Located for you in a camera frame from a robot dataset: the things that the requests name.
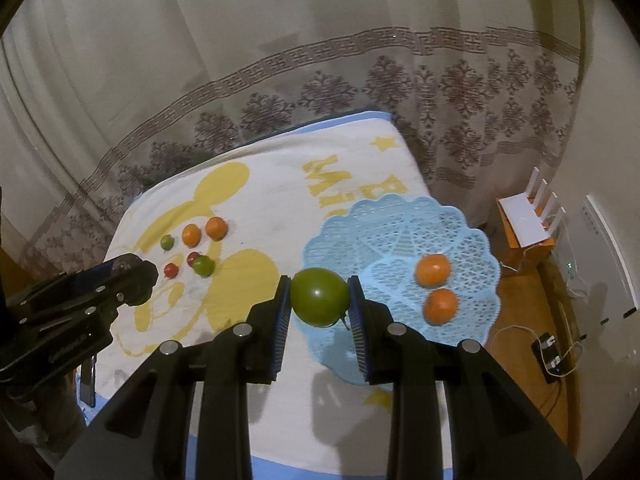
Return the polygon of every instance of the sheer curtain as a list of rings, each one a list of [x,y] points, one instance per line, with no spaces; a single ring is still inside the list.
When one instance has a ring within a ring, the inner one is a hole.
[[[140,192],[359,108],[393,113],[471,225],[557,167],[578,0],[26,0],[2,37],[2,244],[37,275],[98,262]]]

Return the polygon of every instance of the cherry tomato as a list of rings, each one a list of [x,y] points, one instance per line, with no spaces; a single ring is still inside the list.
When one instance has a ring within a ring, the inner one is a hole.
[[[293,277],[289,299],[293,311],[305,323],[331,326],[344,317],[349,307],[349,288],[332,270],[312,267]]]
[[[171,250],[174,246],[174,237],[171,235],[164,235],[160,238],[160,247],[162,247],[165,251]]]
[[[182,230],[182,241],[187,247],[195,247],[200,243],[202,233],[196,224],[187,224]]]
[[[202,276],[203,278],[208,278],[213,274],[215,265],[212,259],[208,256],[198,256],[193,260],[191,267],[193,267],[193,270],[197,275]]]
[[[164,266],[164,275],[170,280],[178,275],[178,266],[176,264],[166,264]]]
[[[212,240],[222,240],[226,236],[226,232],[229,231],[229,226],[224,219],[214,216],[207,221],[204,231]]]
[[[189,253],[189,256],[187,256],[187,265],[190,267],[193,267],[193,261],[200,256],[200,253],[198,251],[193,251],[193,253]]]

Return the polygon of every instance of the cable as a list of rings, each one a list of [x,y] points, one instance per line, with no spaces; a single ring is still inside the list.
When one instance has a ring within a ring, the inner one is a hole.
[[[518,268],[517,269],[514,269],[513,267],[510,267],[507,264],[504,264],[504,263],[500,262],[501,266],[503,266],[505,269],[513,270],[516,274],[518,274],[520,272],[520,269],[522,268],[522,264],[524,263],[525,256],[527,255],[527,251],[529,249],[533,249],[535,246],[536,245],[534,244],[534,245],[529,246],[526,249],[524,249],[524,252],[522,253],[522,257],[520,259],[520,262],[518,263]]]
[[[551,387],[551,393],[548,395],[548,397],[545,399],[545,401],[544,401],[542,404],[540,404],[540,405],[538,406],[538,411],[539,411],[540,413],[542,413],[542,408],[544,408],[544,407],[545,407],[545,405],[546,405],[546,404],[547,404],[547,403],[548,403],[548,402],[553,398],[553,396],[556,394],[556,388],[555,388],[555,386],[556,386],[556,383],[554,383],[554,384],[553,384],[553,386]]]
[[[554,410],[554,408],[558,404],[558,400],[560,400],[561,394],[562,394],[562,381],[560,381],[560,387],[558,388],[558,394],[556,395],[556,400],[554,400],[554,403],[551,405],[551,408],[549,408],[548,411],[545,413],[545,419],[548,418],[549,415],[551,415],[551,412]]]
[[[564,309],[564,303],[558,300],[560,304],[560,312],[562,313],[562,320],[564,321],[564,327],[566,328],[566,335],[569,338],[569,344],[574,344],[574,337],[571,335],[571,327],[569,326],[569,319],[566,316],[566,310]]]
[[[494,334],[494,336],[492,336],[491,340],[487,343],[487,348],[490,350],[494,344],[495,338],[498,337],[498,335],[501,332],[504,332],[505,330],[508,330],[510,328],[519,328],[521,330],[526,330],[526,332],[529,332],[531,334],[533,334],[533,336],[539,340],[540,337],[538,336],[538,334],[536,334],[532,329],[530,329],[528,326],[522,326],[522,325],[509,325],[509,326],[505,326],[503,328],[501,328],[500,330],[498,330],[498,332],[496,332]],[[549,371],[548,369],[546,370],[546,373],[548,373],[549,375],[553,376],[553,377],[557,377],[557,378],[563,378],[563,377],[567,377],[567,375],[575,372],[578,369],[578,364],[580,364],[580,361],[582,361],[582,354],[584,353],[584,346],[582,346],[582,343],[580,341],[575,341],[574,343],[571,344],[571,346],[569,346],[569,349],[560,357],[560,362],[564,361],[564,358],[567,357],[569,355],[569,352],[571,350],[573,350],[575,347],[579,346],[580,347],[580,356],[579,359],[576,359],[575,361],[575,365],[573,368],[571,368],[571,370],[569,370],[567,373],[564,374],[555,374],[551,371]],[[545,357],[542,353],[542,346],[540,347],[540,357],[542,358],[542,362],[545,362]]]

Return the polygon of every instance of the green cherry tomato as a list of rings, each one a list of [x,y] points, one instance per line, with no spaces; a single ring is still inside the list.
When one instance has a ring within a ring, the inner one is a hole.
[[[174,246],[174,237],[171,235],[164,235],[160,238],[160,247],[165,251],[169,251]]]
[[[193,259],[191,267],[197,275],[207,278],[213,274],[214,264],[208,256],[198,256]]]
[[[335,324],[349,307],[349,287],[335,272],[312,267],[300,270],[289,287],[291,307],[311,326]]]

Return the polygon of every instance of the screw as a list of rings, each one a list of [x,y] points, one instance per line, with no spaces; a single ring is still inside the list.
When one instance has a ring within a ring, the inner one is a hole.
[[[386,331],[391,335],[404,335],[406,333],[406,327],[402,323],[392,323],[386,327]]]
[[[481,348],[480,343],[475,339],[465,339],[462,342],[462,349],[470,354],[477,354]]]
[[[180,348],[180,343],[174,341],[173,339],[169,339],[169,341],[165,341],[160,345],[160,352],[164,355],[173,354],[178,348]]]
[[[238,323],[234,327],[234,334],[238,337],[244,337],[249,335],[253,330],[254,328],[248,323]]]

